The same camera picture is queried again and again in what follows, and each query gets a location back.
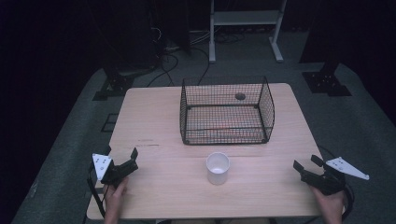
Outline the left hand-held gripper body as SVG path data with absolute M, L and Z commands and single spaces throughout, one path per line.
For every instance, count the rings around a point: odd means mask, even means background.
M 116 165 L 110 156 L 92 154 L 92 161 L 96 176 L 101 183 L 115 188 L 124 177 L 138 169 L 136 160 L 133 161 L 131 158 L 123 164 Z

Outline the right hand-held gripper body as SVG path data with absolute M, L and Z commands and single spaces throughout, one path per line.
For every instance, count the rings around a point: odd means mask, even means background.
M 338 157 L 329 161 L 324 161 L 321 167 L 323 174 L 318 175 L 305 169 L 305 173 L 300 175 L 301 180 L 324 195 L 332 195 L 346 188 L 345 175 L 355 176 L 364 180 L 369 180 L 370 176 L 357 169 L 355 166 Z

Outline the black wire basket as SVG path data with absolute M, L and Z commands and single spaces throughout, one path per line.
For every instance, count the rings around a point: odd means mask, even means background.
M 246 95 L 237 100 L 238 93 Z M 179 129 L 184 144 L 265 144 L 275 125 L 275 105 L 266 77 L 185 78 Z

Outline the white cup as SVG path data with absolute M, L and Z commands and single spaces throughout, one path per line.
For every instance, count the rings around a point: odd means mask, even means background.
M 207 179 L 213 185 L 222 185 L 227 181 L 230 160 L 222 152 L 213 152 L 206 158 Z

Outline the person's right hand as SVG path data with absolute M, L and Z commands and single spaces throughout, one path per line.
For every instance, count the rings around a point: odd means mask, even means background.
M 344 207 L 344 192 L 339 191 L 332 195 L 324 195 L 319 189 L 310 188 L 317 200 L 319 210 L 327 219 L 342 218 Z

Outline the person's left hand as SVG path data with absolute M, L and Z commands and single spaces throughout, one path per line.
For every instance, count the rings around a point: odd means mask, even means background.
M 107 217 L 115 216 L 120 212 L 123 195 L 127 191 L 128 182 L 129 178 L 124 177 L 116 188 L 112 185 L 104 185 Z

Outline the black stand base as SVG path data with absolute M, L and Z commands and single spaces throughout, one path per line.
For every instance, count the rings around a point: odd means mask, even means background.
M 350 96 L 348 88 L 335 75 L 339 62 L 326 62 L 316 72 L 303 72 L 303 77 L 312 93 L 327 93 L 331 97 Z
M 101 90 L 95 93 L 93 100 L 105 101 L 108 97 L 124 96 L 133 83 L 133 76 L 123 76 L 119 73 L 107 75 Z

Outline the white metal stand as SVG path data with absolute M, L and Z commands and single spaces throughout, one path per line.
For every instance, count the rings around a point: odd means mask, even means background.
M 278 35 L 284 18 L 288 0 L 281 0 L 277 10 L 257 11 L 216 11 L 215 0 L 211 0 L 208 60 L 216 61 L 215 28 L 219 26 L 243 26 L 243 25 L 274 25 L 275 30 L 269 37 L 269 43 L 278 63 L 283 63 L 284 58 L 277 44 Z

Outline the black square floor frame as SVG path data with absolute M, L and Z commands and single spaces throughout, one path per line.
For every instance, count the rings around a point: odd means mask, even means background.
M 101 128 L 102 133 L 112 133 L 118 120 L 118 113 L 109 113 Z

